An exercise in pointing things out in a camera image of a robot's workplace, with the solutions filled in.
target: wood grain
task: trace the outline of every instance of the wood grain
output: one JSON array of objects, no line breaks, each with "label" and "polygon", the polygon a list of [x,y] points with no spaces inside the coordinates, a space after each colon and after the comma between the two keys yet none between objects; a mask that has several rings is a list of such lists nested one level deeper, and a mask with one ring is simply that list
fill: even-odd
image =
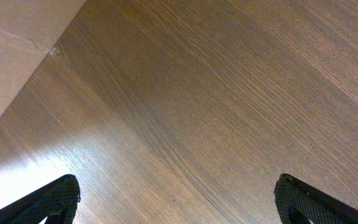
[{"label": "wood grain", "polygon": [[358,1],[89,0],[56,48],[0,176],[62,164],[77,223],[279,223],[284,172],[358,209]]}]

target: wooden floor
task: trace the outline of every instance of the wooden floor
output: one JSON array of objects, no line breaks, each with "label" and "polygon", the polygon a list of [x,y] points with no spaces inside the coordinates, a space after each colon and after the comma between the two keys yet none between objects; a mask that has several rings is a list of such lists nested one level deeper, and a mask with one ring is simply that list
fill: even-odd
[{"label": "wooden floor", "polygon": [[358,209],[358,0],[89,0],[0,119],[0,188],[67,172],[77,223],[279,223],[284,172]]}]

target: cardboard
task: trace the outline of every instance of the cardboard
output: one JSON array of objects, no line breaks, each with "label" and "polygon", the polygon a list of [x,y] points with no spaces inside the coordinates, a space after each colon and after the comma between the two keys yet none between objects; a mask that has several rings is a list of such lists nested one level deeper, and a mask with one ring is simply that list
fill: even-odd
[{"label": "cardboard", "polygon": [[0,116],[85,0],[0,0]]}]

